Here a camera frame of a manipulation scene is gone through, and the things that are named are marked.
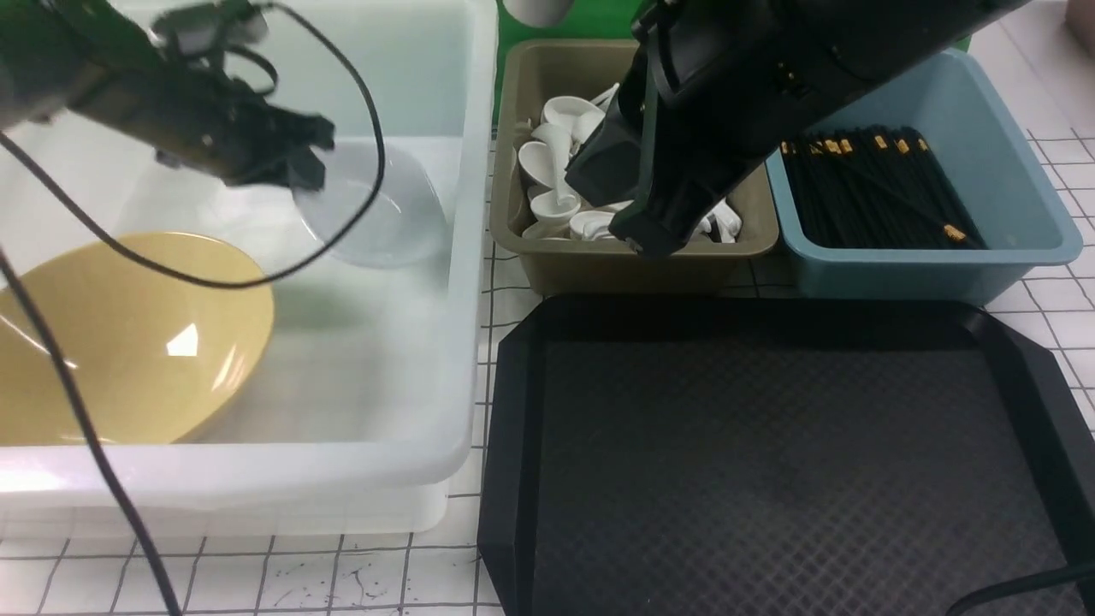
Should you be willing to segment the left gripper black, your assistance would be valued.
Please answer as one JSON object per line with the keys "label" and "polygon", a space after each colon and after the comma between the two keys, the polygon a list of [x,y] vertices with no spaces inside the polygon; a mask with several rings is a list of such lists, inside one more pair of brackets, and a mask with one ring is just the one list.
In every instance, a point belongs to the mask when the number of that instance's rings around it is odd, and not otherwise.
{"label": "left gripper black", "polygon": [[258,98],[186,95],[157,113],[159,151],[226,186],[321,191],[335,125],[323,115],[278,108]]}

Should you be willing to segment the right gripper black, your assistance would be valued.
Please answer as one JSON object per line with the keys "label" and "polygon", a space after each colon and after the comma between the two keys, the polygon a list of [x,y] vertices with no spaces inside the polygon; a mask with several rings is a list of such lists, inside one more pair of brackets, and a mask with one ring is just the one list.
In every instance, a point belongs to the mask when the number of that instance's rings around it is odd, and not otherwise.
{"label": "right gripper black", "polygon": [[782,27],[656,25],[565,178],[597,207],[632,194],[613,234],[641,256],[670,256],[779,148],[795,70],[796,39]]}

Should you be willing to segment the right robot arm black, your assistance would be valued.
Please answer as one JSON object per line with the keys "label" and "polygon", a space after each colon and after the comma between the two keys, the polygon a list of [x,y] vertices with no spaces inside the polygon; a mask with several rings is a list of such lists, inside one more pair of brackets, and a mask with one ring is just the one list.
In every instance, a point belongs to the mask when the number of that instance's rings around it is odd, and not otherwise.
{"label": "right robot arm black", "polygon": [[645,1],[638,46],[565,182],[647,258],[838,111],[1021,8],[1018,1]]}

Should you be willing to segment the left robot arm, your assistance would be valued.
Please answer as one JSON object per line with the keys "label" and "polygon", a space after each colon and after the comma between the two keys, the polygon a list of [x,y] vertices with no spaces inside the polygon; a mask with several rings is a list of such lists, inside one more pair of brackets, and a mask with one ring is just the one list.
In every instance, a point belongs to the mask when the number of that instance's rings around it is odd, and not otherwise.
{"label": "left robot arm", "polygon": [[252,50],[268,30],[251,1],[184,5],[149,30],[107,1],[4,1],[3,128],[70,111],[226,186],[321,191],[333,123],[278,108],[270,88],[224,68],[237,55],[277,81]]}

